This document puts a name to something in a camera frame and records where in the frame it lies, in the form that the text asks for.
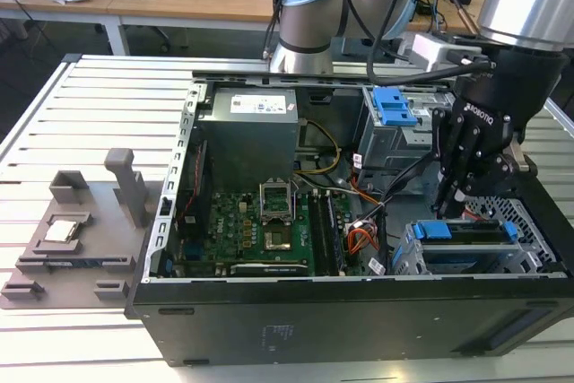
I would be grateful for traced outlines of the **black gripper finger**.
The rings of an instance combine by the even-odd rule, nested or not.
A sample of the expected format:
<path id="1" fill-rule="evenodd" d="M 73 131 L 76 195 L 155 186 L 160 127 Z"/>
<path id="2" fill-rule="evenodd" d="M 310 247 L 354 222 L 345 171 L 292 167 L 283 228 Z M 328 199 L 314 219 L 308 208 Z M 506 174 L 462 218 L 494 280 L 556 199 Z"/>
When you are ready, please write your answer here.
<path id="1" fill-rule="evenodd" d="M 469 115 L 456 109 L 432 114 L 432 153 L 439 163 L 439 184 L 433 210 L 437 216 L 460 216 L 465 208 L 470 162 L 476 154 L 481 129 Z"/>
<path id="2" fill-rule="evenodd" d="M 472 198 L 505 196 L 519 179 L 535 178 L 537 166 L 527 155 L 524 159 L 521 164 L 512 155 L 499 152 L 481 161 L 458 161 L 448 191 L 448 217 L 459 217 Z"/>

